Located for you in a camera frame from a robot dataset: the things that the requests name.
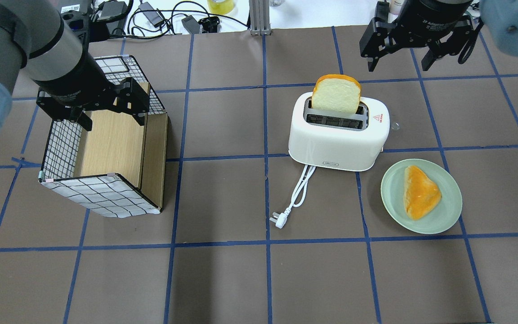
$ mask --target bread slice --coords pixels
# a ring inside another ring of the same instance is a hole
[[[351,76],[327,74],[317,80],[311,98],[313,109],[355,113],[361,101],[361,85]]]
[[[441,201],[441,191],[436,183],[417,166],[405,169],[405,211],[412,220],[427,215]]]

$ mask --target white bottle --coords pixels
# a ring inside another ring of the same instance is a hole
[[[389,4],[389,12],[398,16],[399,13],[401,13],[401,8],[404,3],[405,0],[391,0],[391,3]]]

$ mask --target plastic connector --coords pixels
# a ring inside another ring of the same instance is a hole
[[[287,223],[287,217],[289,216],[291,212],[291,208],[287,208],[284,212],[278,214],[273,213],[273,217],[271,217],[269,220],[275,223],[275,227],[277,228],[283,228],[285,226],[285,223]]]

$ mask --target white power cord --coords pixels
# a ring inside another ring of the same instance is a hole
[[[316,166],[308,166],[307,164],[305,164],[305,167],[303,168],[303,173],[301,174],[301,178],[299,179],[299,182],[293,190],[293,195],[291,195],[291,203],[289,207],[287,207],[285,211],[280,214],[273,213],[273,217],[269,219],[270,221],[275,223],[275,226],[277,228],[283,228],[283,226],[285,226],[285,223],[287,222],[287,217],[291,212],[291,208],[299,207],[303,204],[303,201],[305,201],[305,196],[307,195],[307,184],[309,182],[309,178],[311,178],[311,175],[313,175],[313,172],[315,172],[315,168]],[[301,200],[298,203],[295,203],[301,191],[303,192],[303,196],[301,197]]]

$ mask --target robotic arm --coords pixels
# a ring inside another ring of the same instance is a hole
[[[90,131],[84,111],[109,109],[143,125],[148,94],[133,78],[109,82],[88,53],[89,41],[109,37],[101,20],[80,12],[59,14],[48,0],[0,0],[0,128],[21,68],[40,86],[37,104],[56,121],[68,119]]]
[[[481,0],[481,20],[473,29],[465,15],[473,0],[406,0],[400,15],[388,23],[389,4],[378,2],[359,47],[372,72],[379,59],[404,48],[429,47],[423,57],[423,71],[448,55],[459,55],[463,64],[473,51],[483,22],[489,27],[497,47],[518,56],[518,0]]]

